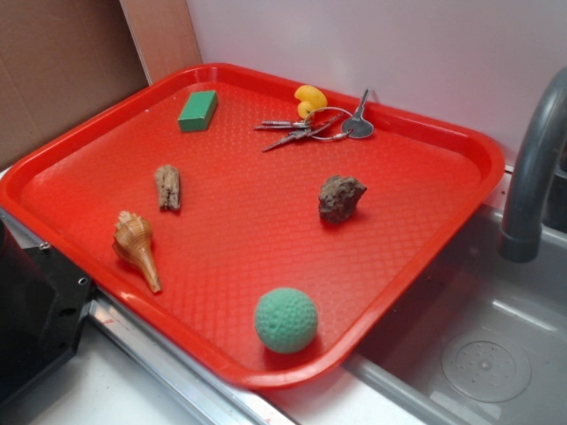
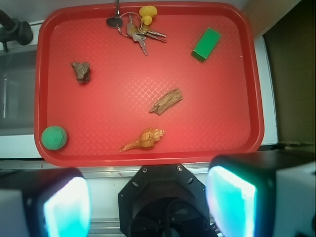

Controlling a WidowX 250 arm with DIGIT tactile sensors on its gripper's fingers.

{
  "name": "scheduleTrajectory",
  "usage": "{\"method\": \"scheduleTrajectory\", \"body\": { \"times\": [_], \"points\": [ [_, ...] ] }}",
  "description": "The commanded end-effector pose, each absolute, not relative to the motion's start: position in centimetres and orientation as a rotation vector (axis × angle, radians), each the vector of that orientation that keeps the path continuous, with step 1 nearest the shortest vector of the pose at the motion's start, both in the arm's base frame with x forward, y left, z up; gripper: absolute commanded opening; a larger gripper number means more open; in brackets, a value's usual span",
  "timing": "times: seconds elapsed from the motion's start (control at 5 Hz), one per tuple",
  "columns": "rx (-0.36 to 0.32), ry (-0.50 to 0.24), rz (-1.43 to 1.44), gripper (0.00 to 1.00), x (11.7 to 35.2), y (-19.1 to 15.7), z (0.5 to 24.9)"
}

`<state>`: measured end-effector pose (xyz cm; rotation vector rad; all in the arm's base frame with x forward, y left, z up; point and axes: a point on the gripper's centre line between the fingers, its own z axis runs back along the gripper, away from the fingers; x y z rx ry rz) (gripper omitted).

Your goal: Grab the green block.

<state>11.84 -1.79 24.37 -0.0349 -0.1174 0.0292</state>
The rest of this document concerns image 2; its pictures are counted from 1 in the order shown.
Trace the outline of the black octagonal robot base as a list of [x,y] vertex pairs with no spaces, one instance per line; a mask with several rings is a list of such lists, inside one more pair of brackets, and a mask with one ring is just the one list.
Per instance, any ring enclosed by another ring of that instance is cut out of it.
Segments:
[[216,237],[206,187],[184,166],[142,166],[118,194],[127,237]]

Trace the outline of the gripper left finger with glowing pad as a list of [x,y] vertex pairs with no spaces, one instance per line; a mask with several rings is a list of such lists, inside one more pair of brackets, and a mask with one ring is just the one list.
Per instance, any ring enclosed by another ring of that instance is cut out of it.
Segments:
[[90,186],[77,168],[0,176],[2,237],[86,237],[91,218]]

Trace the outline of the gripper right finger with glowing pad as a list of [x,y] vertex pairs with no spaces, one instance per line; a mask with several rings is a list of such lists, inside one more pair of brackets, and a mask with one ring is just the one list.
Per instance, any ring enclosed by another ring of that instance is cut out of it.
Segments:
[[313,237],[316,156],[295,150],[218,155],[207,173],[206,200],[226,237]]

